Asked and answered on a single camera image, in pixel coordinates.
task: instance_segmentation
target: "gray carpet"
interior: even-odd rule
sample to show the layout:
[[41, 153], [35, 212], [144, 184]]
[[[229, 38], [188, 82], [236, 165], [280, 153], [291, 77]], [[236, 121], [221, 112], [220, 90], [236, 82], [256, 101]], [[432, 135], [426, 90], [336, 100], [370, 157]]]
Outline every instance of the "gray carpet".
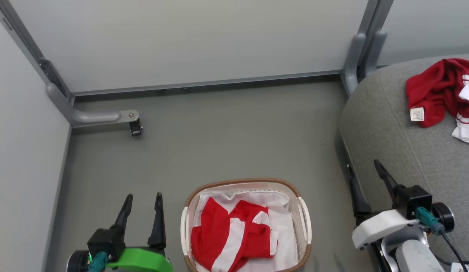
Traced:
[[313, 228], [306, 272], [373, 271], [351, 241], [355, 220], [338, 134], [346, 99], [333, 81], [78, 103], [138, 110], [144, 132], [72, 135], [46, 271], [63, 271], [74, 250], [115, 221], [128, 193], [134, 203], [125, 243], [145, 246], [158, 191], [166, 255], [176, 272], [187, 271], [179, 236], [187, 197], [203, 184], [249, 177], [285, 179], [301, 192]]

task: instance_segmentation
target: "teal connector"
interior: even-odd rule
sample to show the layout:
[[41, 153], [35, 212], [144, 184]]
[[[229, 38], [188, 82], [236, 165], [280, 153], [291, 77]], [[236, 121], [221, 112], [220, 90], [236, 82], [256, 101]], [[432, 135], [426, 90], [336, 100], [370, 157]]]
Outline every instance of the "teal connector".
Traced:
[[100, 251], [88, 267], [88, 272], [103, 272], [108, 263], [108, 253]]
[[443, 224], [438, 222], [434, 215], [426, 210], [426, 208], [419, 207], [416, 209], [416, 218], [419, 219], [424, 225], [428, 226], [431, 231], [436, 235], [441, 235], [445, 232]]

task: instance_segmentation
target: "black caster wheel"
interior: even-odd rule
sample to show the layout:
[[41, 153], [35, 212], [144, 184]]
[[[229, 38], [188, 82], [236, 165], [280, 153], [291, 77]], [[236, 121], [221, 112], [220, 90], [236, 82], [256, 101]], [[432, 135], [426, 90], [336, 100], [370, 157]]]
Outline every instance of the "black caster wheel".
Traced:
[[431, 212], [438, 219], [438, 221], [443, 224], [446, 232], [452, 232], [454, 229], [454, 215], [447, 205], [441, 202], [433, 203]]
[[142, 125], [141, 125], [141, 120], [140, 118], [129, 122], [128, 125], [130, 126], [130, 132], [132, 133], [132, 136], [139, 136], [142, 135]]
[[87, 272], [90, 264], [88, 250], [77, 250], [67, 262], [67, 272]]

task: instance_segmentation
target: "clothing tag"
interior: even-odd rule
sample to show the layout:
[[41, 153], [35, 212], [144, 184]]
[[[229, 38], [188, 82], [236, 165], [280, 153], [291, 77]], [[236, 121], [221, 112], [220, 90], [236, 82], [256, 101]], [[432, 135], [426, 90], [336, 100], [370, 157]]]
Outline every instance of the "clothing tag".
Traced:
[[411, 121], [424, 121], [424, 108], [423, 107], [416, 107], [411, 108]]
[[459, 262], [454, 262], [451, 265], [451, 272], [464, 272], [464, 269]]

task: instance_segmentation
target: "gray chair seat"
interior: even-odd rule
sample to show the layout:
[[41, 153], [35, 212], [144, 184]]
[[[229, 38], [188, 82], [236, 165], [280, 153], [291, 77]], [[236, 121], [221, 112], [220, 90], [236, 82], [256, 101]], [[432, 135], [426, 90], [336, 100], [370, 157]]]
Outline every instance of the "gray chair seat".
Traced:
[[[469, 55], [450, 56], [469, 60]], [[364, 79], [349, 98], [340, 128], [354, 171], [373, 210], [390, 209], [391, 201], [374, 168], [379, 159], [406, 186], [419, 184], [454, 213], [450, 240], [469, 260], [469, 144], [451, 136], [456, 122], [421, 128], [411, 122], [406, 81], [443, 58], [403, 62], [379, 69]], [[433, 251], [457, 261], [441, 237], [430, 237]]]

